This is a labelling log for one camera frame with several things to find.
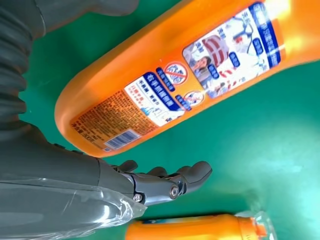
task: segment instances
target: circular icon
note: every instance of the circular icon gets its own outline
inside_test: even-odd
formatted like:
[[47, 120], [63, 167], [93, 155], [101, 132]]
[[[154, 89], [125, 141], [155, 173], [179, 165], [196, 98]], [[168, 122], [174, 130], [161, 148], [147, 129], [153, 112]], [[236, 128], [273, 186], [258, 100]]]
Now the circular icon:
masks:
[[184, 100], [187, 101], [191, 107], [200, 104], [205, 99], [205, 96], [200, 91], [191, 91], [184, 96]]
[[182, 84], [188, 77], [187, 69], [181, 63], [168, 64], [165, 67], [165, 73], [174, 85]]

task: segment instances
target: gray robotic arm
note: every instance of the gray robotic arm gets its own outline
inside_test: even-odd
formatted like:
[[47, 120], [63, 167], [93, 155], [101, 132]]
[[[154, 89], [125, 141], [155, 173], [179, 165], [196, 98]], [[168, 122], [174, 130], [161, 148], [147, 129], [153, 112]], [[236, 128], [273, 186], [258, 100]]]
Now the gray robotic arm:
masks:
[[[138, 0], [0, 0], [0, 239], [90, 230], [99, 219], [119, 214], [120, 209], [106, 201], [108, 197], [86, 198], [97, 188], [150, 206], [196, 190], [210, 176], [212, 170], [206, 162], [174, 174], [162, 167], [133, 173], [137, 167], [134, 161], [112, 166], [68, 151], [48, 143], [37, 127], [19, 119], [26, 109], [18, 96], [26, 87], [22, 74], [28, 70], [35, 39], [87, 12], [121, 16], [133, 12], [137, 4]], [[70, 190], [74, 193], [72, 198]]]

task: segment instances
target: orange bottle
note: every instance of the orange bottle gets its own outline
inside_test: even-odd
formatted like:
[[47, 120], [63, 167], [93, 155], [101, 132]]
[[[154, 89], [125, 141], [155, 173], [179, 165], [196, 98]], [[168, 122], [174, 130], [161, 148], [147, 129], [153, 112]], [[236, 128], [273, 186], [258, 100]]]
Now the orange bottle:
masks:
[[319, 59], [319, 13], [318, 0], [183, 0], [76, 75], [55, 120], [89, 155], [122, 153]]
[[264, 212], [254, 217], [202, 216], [135, 222], [125, 240], [277, 240]]

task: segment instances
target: green tabletop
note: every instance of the green tabletop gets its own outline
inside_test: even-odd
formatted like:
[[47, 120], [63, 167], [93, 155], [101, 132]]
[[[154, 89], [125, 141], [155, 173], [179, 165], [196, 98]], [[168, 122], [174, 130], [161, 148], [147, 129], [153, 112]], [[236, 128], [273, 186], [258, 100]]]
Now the green tabletop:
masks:
[[[177, 2], [140, 0], [138, 10], [125, 17], [87, 14], [37, 40], [25, 75], [29, 87], [21, 94], [28, 103], [22, 118], [38, 126], [50, 142], [74, 149], [54, 119], [63, 87]], [[145, 218], [261, 209], [269, 214], [280, 240], [320, 239], [319, 68], [316, 62], [285, 70], [106, 160], [136, 160], [140, 172], [156, 166], [174, 172], [202, 160], [213, 167], [202, 189], [149, 207]], [[121, 240], [125, 229], [99, 230], [85, 240]]]

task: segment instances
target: plastic wrap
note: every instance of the plastic wrap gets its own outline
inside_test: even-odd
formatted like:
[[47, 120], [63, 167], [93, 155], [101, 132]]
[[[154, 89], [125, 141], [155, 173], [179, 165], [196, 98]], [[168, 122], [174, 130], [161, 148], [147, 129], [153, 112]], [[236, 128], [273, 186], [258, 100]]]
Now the plastic wrap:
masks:
[[146, 206], [119, 192], [46, 178], [0, 182], [0, 239], [57, 240], [125, 224]]

